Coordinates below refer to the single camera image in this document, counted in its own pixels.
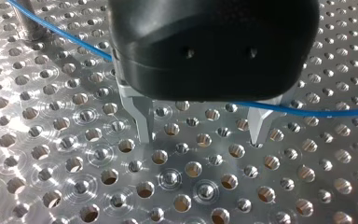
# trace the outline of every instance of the aluminum breadboard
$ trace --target aluminum breadboard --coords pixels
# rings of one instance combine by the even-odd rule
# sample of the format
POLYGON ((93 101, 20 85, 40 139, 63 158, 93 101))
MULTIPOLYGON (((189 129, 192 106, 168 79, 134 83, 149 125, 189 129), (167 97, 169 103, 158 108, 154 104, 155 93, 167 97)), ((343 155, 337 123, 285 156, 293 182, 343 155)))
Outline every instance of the aluminum breadboard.
MULTIPOLYGON (((34 9, 109 52, 105 4, 34 9)), ((292 106, 358 108, 358 0, 320 9, 292 106)), ((141 146, 110 62, 17 26, 0 0, 0 223, 358 223, 358 118, 282 116, 253 147, 247 108, 156 101, 141 146)))

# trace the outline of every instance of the blue wire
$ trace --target blue wire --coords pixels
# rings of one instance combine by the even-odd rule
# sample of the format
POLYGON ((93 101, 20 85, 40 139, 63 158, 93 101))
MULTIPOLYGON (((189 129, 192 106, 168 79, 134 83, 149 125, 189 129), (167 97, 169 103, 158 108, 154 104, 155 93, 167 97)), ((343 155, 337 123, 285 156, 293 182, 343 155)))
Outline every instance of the blue wire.
POLYGON ((62 35, 63 37, 71 40, 72 42, 78 44, 80 47, 83 47, 84 49, 88 49, 89 51, 95 53, 96 55, 99 55, 103 58, 105 58, 106 60, 109 61, 113 61, 113 58, 111 55, 101 51, 100 49, 96 49, 94 48, 92 45, 81 41, 80 39, 74 37, 73 35, 70 35, 68 33, 66 33, 63 30, 60 30, 60 28, 58 28, 57 26, 44 21, 42 19, 40 19, 39 17, 37 17, 34 13, 30 12, 28 9, 26 9, 25 7, 23 7, 22 5, 20 5, 19 3, 16 2, 16 0, 7 0, 13 7, 16 7, 20 12, 22 12, 25 16, 27 16, 28 18, 30 18, 33 21, 36 21, 37 23, 49 28, 49 30, 62 35))
MULTIPOLYGON (((94 48, 92 45, 66 33, 63 30, 60 30, 55 25, 44 21, 37 17, 34 13, 27 10, 25 7, 20 5, 16 2, 16 0, 7 0, 13 7, 16 7, 20 12, 22 12, 25 16, 30 18, 33 21, 36 21, 37 23, 49 28, 51 31, 62 35, 65 38, 70 39, 72 42, 78 44, 79 46, 83 47, 84 49, 88 49, 89 51, 95 53, 96 55, 99 55, 106 60, 113 61, 113 58, 111 55, 94 48)), ((258 102, 235 102, 236 105, 243 105, 243 106, 249 106, 249 107, 255 107, 260 109, 267 109, 267 110, 274 110, 277 112, 282 112, 286 114, 301 116, 301 117, 316 117, 316 118, 334 118, 334 117, 354 117, 358 116, 358 109, 355 110, 339 110, 339 111, 312 111, 312 110, 301 110, 301 109, 294 109, 282 105, 267 105, 262 104, 258 102)))

